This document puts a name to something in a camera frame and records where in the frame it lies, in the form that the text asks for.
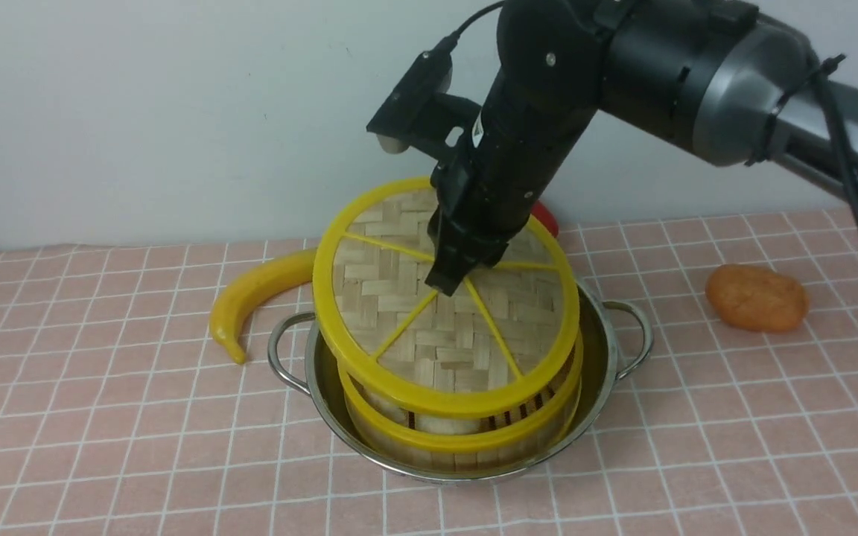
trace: bamboo steamer lid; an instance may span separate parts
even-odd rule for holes
[[[452,296],[423,284],[436,209],[427,177],[386,184],[351,203],[314,262],[320,333],[366,391],[446,418],[488,418],[542,390],[579,329],[574,274],[558,242],[530,218],[495,268]]]

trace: bamboo steamer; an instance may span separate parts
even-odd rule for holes
[[[565,254],[531,218],[495,268],[455,294],[423,284],[433,261],[428,179],[351,203],[314,262],[320,333],[360,434],[423,468],[477,469],[565,434],[579,397],[579,295]]]

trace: stainless steel pot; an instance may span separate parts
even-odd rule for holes
[[[337,373],[337,359],[323,340],[320,326],[314,322],[307,338],[304,357],[306,380],[300,380],[287,371],[280,363],[277,352],[283,333],[301,322],[312,322],[316,316],[313,312],[296,313],[283,319],[273,329],[267,348],[267,360],[273,373],[287,386],[313,399],[320,417],[333,430],[340,440],[367,460],[381,466],[392,473],[429,482],[434,485],[459,485],[468,482],[493,482],[520,476],[536,465],[542,464],[568,448],[578,438],[581,438],[594,423],[600,411],[607,403],[611,390],[618,381],[626,379],[651,353],[653,332],[647,316],[630,303],[621,301],[601,302],[591,295],[583,286],[581,292],[581,323],[582,338],[585,340],[585,364],[582,367],[582,397],[575,418],[568,434],[557,444],[527,460],[515,464],[500,466],[485,471],[446,473],[413,468],[402,464],[385,455],[372,450],[357,434],[343,397],[343,384]],[[618,369],[620,349],[614,327],[607,318],[607,312],[617,310],[629,313],[641,325],[641,352],[623,369]]]

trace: white wall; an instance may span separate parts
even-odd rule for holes
[[[858,1],[758,2],[823,57],[847,52],[835,78],[858,84]],[[429,171],[365,124],[415,54],[486,3],[0,0],[0,247],[321,234],[357,194]],[[463,37],[452,92],[484,98],[495,18]],[[835,203],[607,116],[545,201],[581,221]]]

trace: robotic arm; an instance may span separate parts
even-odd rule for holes
[[[460,34],[499,7],[486,101],[447,95]],[[827,80],[839,61],[742,0],[507,0],[422,52],[367,131],[438,162],[425,283],[450,296],[498,263],[599,111],[717,167],[774,162],[858,220],[858,88]]]

